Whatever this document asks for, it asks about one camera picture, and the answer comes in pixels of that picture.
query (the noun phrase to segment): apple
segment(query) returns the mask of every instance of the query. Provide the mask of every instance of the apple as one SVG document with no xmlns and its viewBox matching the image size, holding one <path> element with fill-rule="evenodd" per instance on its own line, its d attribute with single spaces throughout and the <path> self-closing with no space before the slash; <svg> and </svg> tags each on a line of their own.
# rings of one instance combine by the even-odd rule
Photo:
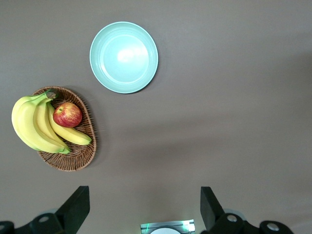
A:
<svg viewBox="0 0 312 234">
<path fill-rule="evenodd" d="M 82 112 L 75 104 L 65 102 L 55 109 L 53 120 L 62 127 L 73 128 L 80 124 Z"/>
</svg>

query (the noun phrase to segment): fruit basket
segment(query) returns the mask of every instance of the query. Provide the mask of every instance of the fruit basket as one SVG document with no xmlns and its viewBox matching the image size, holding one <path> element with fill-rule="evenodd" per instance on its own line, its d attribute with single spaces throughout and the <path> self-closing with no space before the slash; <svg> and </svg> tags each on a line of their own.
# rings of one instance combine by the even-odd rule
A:
<svg viewBox="0 0 312 234">
<path fill-rule="evenodd" d="M 71 150 L 69 154 L 52 154 L 43 151 L 38 151 L 38 154 L 47 164 L 58 170 L 67 172 L 78 171 L 89 165 L 96 153 L 97 139 L 93 121 L 90 117 L 88 107 L 85 105 L 83 100 L 67 88 L 47 86 L 38 89 L 33 93 L 33 95 L 41 94 L 49 89 L 54 89 L 58 92 L 58 97 L 51 102 L 54 108 L 57 108 L 64 102 L 71 102 L 81 109 L 82 121 L 77 127 L 75 127 L 75 129 L 87 134 L 92 141 L 89 145 L 76 145 L 64 140 Z"/>
</svg>

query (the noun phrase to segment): gray table surface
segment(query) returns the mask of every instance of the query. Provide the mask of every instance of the gray table surface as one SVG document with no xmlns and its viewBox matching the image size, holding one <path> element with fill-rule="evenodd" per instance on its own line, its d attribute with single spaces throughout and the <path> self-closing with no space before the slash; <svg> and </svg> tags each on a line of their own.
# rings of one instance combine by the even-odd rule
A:
<svg viewBox="0 0 312 234">
<path fill-rule="evenodd" d="M 140 233 L 194 219 L 200 187 L 258 227 L 312 230 L 312 1 L 0 1 L 0 220 L 17 227 L 58 208 L 79 185 L 91 210 L 79 234 Z M 89 51 L 109 23 L 156 42 L 159 65 L 123 95 L 92 73 Z M 81 94 L 98 151 L 77 172 L 47 165 L 15 134 L 15 101 L 49 85 Z"/>
</svg>

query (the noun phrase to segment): turquoise plate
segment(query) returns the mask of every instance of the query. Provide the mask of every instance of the turquoise plate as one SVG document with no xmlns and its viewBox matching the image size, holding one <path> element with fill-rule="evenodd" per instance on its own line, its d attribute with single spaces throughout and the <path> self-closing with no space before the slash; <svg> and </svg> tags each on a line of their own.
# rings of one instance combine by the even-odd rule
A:
<svg viewBox="0 0 312 234">
<path fill-rule="evenodd" d="M 90 64 L 98 81 L 122 94 L 143 89 L 154 77 L 158 52 L 152 37 L 130 22 L 101 29 L 90 49 Z"/>
</svg>

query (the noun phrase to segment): bunch of bananas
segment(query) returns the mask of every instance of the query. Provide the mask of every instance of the bunch of bananas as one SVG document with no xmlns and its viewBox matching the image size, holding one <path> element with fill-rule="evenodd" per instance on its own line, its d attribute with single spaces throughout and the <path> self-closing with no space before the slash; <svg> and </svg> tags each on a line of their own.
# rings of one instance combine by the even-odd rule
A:
<svg viewBox="0 0 312 234">
<path fill-rule="evenodd" d="M 78 145 L 88 145 L 91 138 L 74 129 L 64 128 L 53 120 L 56 97 L 53 90 L 39 95 L 21 97 L 12 110 L 12 124 L 19 138 L 29 147 L 48 153 L 68 154 L 69 147 L 61 139 Z"/>
</svg>

